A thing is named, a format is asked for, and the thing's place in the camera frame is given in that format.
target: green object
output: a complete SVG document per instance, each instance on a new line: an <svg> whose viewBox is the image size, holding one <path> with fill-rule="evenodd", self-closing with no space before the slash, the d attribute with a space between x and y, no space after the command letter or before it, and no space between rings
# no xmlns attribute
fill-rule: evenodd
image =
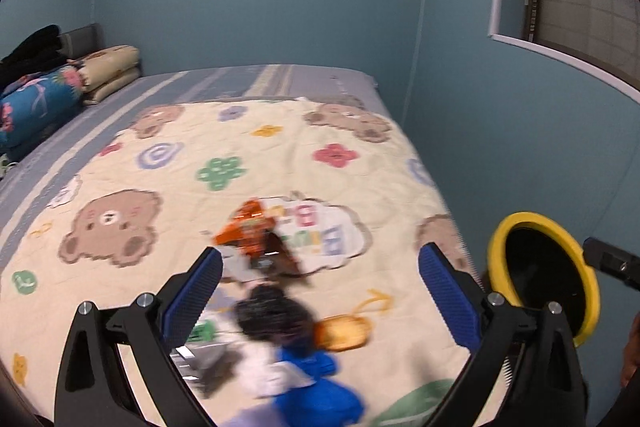
<svg viewBox="0 0 640 427"><path fill-rule="evenodd" d="M22 295L29 295L36 291L38 287L38 280L33 272L29 270L22 270L19 272L14 272L11 276L11 280L15 284L15 289L18 290L18 293Z"/></svg>
<svg viewBox="0 0 640 427"><path fill-rule="evenodd" d="M370 427L423 425L452 386L453 380L436 380L403 396L378 416Z"/></svg>
<svg viewBox="0 0 640 427"><path fill-rule="evenodd" d="M196 179L209 184L209 190L222 190L229 181L244 175L246 169L241 169L242 160L238 156L229 158L212 158L207 165L196 172Z"/></svg>
<svg viewBox="0 0 640 427"><path fill-rule="evenodd" d="M216 327L211 321L196 324L191 330L187 342L210 342L216 337Z"/></svg>

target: blue pillow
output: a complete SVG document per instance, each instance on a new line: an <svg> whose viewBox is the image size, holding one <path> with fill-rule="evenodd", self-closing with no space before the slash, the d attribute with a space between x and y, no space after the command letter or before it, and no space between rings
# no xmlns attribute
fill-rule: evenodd
<svg viewBox="0 0 640 427"><path fill-rule="evenodd" d="M0 150L31 139L78 105L81 94L82 82L73 66L28 80L0 101Z"/></svg>

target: green flower print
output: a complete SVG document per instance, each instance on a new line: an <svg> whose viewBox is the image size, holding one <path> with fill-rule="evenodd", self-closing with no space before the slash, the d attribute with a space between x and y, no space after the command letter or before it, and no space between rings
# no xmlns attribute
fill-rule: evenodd
<svg viewBox="0 0 640 427"><path fill-rule="evenodd" d="M38 286L38 280L33 272L29 270L22 270L19 272L14 272L11 276L11 280L15 284L15 289L18 290L18 293L22 295L29 295L36 291L36 287Z"/></svg>
<svg viewBox="0 0 640 427"><path fill-rule="evenodd" d="M223 190L229 181L245 174L246 170L241 169L240 164L238 156L210 159L204 169L196 172L196 179L207 182L209 190Z"/></svg>
<svg viewBox="0 0 640 427"><path fill-rule="evenodd" d="M370 427L424 425L452 384L453 380L436 380L411 391L374 419Z"/></svg>

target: yellow ring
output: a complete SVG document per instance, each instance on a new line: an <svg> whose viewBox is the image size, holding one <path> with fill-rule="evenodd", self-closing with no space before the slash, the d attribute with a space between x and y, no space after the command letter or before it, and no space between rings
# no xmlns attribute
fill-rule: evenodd
<svg viewBox="0 0 640 427"><path fill-rule="evenodd" d="M574 337L574 344L580 346L589 338L600 317L600 290L593 268L587 266L578 242L558 223L535 212L516 212L505 217L495 229L489 241L487 264L491 287L500 292L514 306L522 306L522 301L511 282L507 268L504 246L507 235L514 229L533 229L553 239L574 263L584 287L585 311L580 330Z"/></svg>

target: folded blanket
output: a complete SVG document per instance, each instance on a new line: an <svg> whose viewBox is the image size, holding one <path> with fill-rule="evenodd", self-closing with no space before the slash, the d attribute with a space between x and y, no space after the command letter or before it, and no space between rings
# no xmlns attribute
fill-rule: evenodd
<svg viewBox="0 0 640 427"><path fill-rule="evenodd" d="M49 138L65 123L75 118L81 110L82 107L80 105L74 104L72 107L60 112L59 115L54 117L44 129L34 133L24 142L20 143L20 145L6 150L2 150L0 148L0 180L4 177L5 172L17 165L18 162L22 161L28 154L33 152L38 145Z"/></svg>
<svg viewBox="0 0 640 427"><path fill-rule="evenodd" d="M16 147L33 138L71 110L81 95L76 68L65 66L32 78L2 99L0 150Z"/></svg>
<svg viewBox="0 0 640 427"><path fill-rule="evenodd" d="M98 89L94 89L86 93L82 103L84 103L84 105L95 105L107 98L112 92L122 89L124 86L127 86L127 84L132 83L139 76L140 70L138 68L131 68L106 84L102 84Z"/></svg>
<svg viewBox="0 0 640 427"><path fill-rule="evenodd" d="M82 90L89 92L138 64L140 52L133 46L115 46L87 55L75 62Z"/></svg>

